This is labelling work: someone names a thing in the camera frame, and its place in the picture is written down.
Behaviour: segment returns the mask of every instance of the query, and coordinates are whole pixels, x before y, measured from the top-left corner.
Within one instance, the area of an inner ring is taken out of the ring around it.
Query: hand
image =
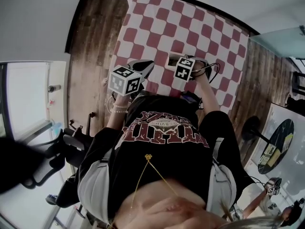
[[[200,70],[200,69],[202,69],[204,66],[205,66],[204,63],[202,63],[201,61],[196,60],[196,61],[195,61],[195,64],[194,64],[194,67],[193,67],[193,70]]]
[[[129,100],[130,100],[130,95],[127,95],[127,96],[117,95],[115,104],[118,106],[127,106]]]

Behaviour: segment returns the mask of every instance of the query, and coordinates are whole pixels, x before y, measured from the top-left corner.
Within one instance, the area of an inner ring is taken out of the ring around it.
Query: shoe
[[[57,199],[57,195],[49,194],[49,195],[46,197],[47,203],[48,203],[48,204],[51,204],[51,205],[56,205],[56,199]]]

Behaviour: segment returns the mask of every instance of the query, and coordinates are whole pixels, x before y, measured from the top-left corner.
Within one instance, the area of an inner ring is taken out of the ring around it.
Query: gold necklace
[[[150,164],[150,165],[154,168],[154,170],[159,174],[159,176],[160,176],[160,177],[162,178],[162,180],[167,184],[167,186],[173,191],[173,193],[174,193],[176,196],[178,196],[178,194],[176,193],[176,191],[175,191],[175,190],[171,187],[171,185],[163,178],[163,176],[161,176],[161,174],[159,173],[159,171],[158,171],[158,170],[155,168],[155,166],[153,166],[153,164],[150,162],[150,160],[151,160],[151,158],[152,158],[152,155],[145,155],[145,158],[146,158],[146,160],[147,160],[147,163],[146,163],[146,165],[145,165],[145,167],[144,167],[144,169],[143,169],[143,171],[142,171],[142,173],[141,173],[141,175],[140,175],[140,178],[139,178],[139,180],[138,180],[137,186],[136,186],[135,191],[134,191],[134,193],[133,193],[132,204],[131,204],[131,206],[130,206],[130,211],[129,211],[129,218],[131,218],[131,216],[132,216],[132,206],[133,206],[133,201],[134,201],[134,198],[135,198],[135,194],[136,194],[136,192],[137,192],[137,190],[138,190],[138,186],[139,186],[140,180],[141,180],[142,175],[143,175],[143,173],[144,173],[144,171],[145,171],[145,169],[146,169],[146,167],[147,167],[148,164]]]

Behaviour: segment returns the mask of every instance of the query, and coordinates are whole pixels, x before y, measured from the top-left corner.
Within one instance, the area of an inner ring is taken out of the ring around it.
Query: table
[[[270,172],[281,162],[290,147],[294,130],[295,125],[291,119],[284,120],[277,127],[261,155],[261,163],[257,167],[260,174]]]
[[[200,89],[195,81],[181,84],[173,77],[174,72],[165,69],[169,52],[218,62],[221,69],[211,86],[221,110],[229,113],[242,76],[247,32],[211,11],[181,0],[128,0],[128,4],[110,71],[133,60],[153,60],[155,66],[144,89],[179,97],[183,91],[200,95]]]

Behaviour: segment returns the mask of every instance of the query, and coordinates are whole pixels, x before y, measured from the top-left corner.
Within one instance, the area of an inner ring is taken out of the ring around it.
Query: white cube
[[[121,96],[139,90],[141,75],[123,66],[116,66],[109,75],[108,88]]]
[[[174,77],[179,78],[182,81],[188,82],[191,77],[194,65],[194,59],[186,59],[181,57],[176,65]]]

